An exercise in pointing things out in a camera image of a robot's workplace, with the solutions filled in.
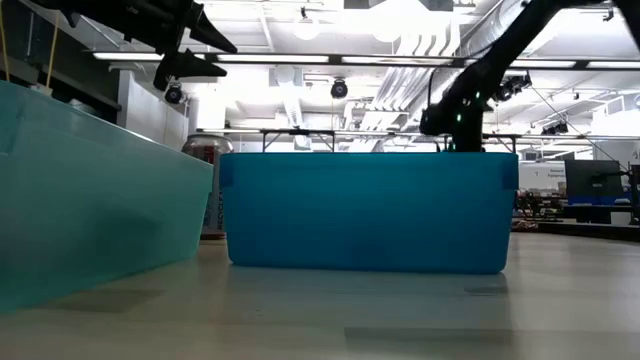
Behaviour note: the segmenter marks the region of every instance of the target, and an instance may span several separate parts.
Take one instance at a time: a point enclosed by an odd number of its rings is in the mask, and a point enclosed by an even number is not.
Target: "floor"
[[[0,317],[0,358],[640,358],[640,246],[515,234],[489,277],[242,268],[225,251]]]

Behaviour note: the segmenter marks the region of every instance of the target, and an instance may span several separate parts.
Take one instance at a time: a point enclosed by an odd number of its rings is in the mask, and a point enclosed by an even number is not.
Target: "black robotic arm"
[[[164,58],[153,81],[165,90],[172,77],[226,76],[227,72],[197,58],[189,50],[178,51],[185,29],[190,37],[225,52],[238,49],[211,24],[204,5],[193,0],[31,0],[60,10],[69,25],[75,27],[84,15],[124,34],[125,40],[137,39],[152,46]]]
[[[496,93],[506,70],[549,21],[562,9],[599,4],[604,0],[531,0],[490,50],[467,67],[442,100],[423,111],[420,132],[450,134],[455,151],[482,151],[484,105]],[[613,0],[622,11],[631,35],[640,48],[640,0]]]

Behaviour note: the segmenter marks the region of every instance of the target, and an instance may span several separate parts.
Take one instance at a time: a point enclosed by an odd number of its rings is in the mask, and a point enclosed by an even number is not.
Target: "translucent teal bin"
[[[193,256],[212,176],[0,81],[0,313]]]
[[[495,274],[518,185],[514,154],[227,154],[238,265]]]

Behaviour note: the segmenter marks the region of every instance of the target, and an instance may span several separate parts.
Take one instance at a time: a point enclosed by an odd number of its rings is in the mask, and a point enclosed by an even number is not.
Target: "ductwork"
[[[455,52],[459,57],[482,56],[497,38],[511,25],[523,10],[522,0],[499,0],[496,5],[480,20],[460,41]],[[432,86],[432,101],[438,102],[442,93],[451,85],[461,70],[442,68],[435,71]],[[422,110],[427,104],[428,91],[421,88],[421,94],[415,99],[410,109],[410,119],[419,121]]]
[[[422,7],[424,2],[415,0],[416,10]],[[425,21],[438,22],[433,25],[435,31],[423,34],[405,34],[401,37],[400,46],[396,55],[405,56],[438,56],[453,53],[460,41],[460,28],[455,16],[433,16]],[[376,110],[404,111],[419,94],[428,82],[430,69],[424,68],[390,68],[382,82],[378,94],[372,102]],[[368,112],[362,121],[361,130],[384,131],[398,118],[398,113]],[[379,145],[379,140],[354,141],[351,151],[369,152]]]
[[[295,69],[290,65],[276,66],[274,75],[280,89],[282,90],[282,102],[284,104],[284,110],[287,113],[289,119],[289,126],[291,128],[307,128],[307,124],[302,116],[302,109],[300,108],[300,98],[298,97],[298,90],[294,84]],[[311,138],[308,136],[296,136],[294,140],[295,150],[311,151]]]

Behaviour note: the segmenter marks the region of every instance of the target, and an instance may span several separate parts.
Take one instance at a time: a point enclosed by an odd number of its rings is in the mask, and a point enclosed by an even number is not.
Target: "ceiling light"
[[[437,59],[437,58],[423,58],[423,57],[411,57],[411,56],[343,56],[342,63],[344,64],[389,64],[389,65],[416,65],[416,66],[428,66],[428,65],[444,65],[450,62],[451,59]]]
[[[527,76],[527,70],[507,70],[504,76]]]
[[[587,68],[640,69],[640,61],[592,61]]]
[[[162,61],[163,55],[143,52],[94,52],[98,60],[107,61]]]
[[[575,61],[558,61],[558,60],[514,60],[510,67],[519,68],[572,68],[576,65]]]
[[[409,136],[409,137],[424,136],[422,133],[396,133],[396,135],[398,135],[398,136]]]
[[[329,84],[332,80],[333,80],[333,76],[331,75],[323,75],[323,74],[304,74],[303,76],[303,80],[304,81],[318,81],[318,82],[324,82]]]
[[[394,31],[393,26],[378,27],[378,31],[373,33],[373,37],[380,42],[394,42],[400,37],[399,31]]]
[[[320,24],[318,19],[312,17],[301,17],[296,21],[293,34],[301,40],[313,40],[320,34]]]
[[[203,133],[225,133],[225,134],[259,134],[256,129],[198,129]]]
[[[469,14],[476,11],[476,4],[473,1],[454,2],[453,12],[456,14]]]
[[[578,136],[571,135],[522,135],[522,139],[530,140],[571,140],[579,139]]]
[[[347,136],[389,136],[392,134],[386,131],[336,131],[336,135]]]
[[[264,63],[264,64],[326,64],[326,55],[276,55],[276,54],[219,54],[221,63]]]

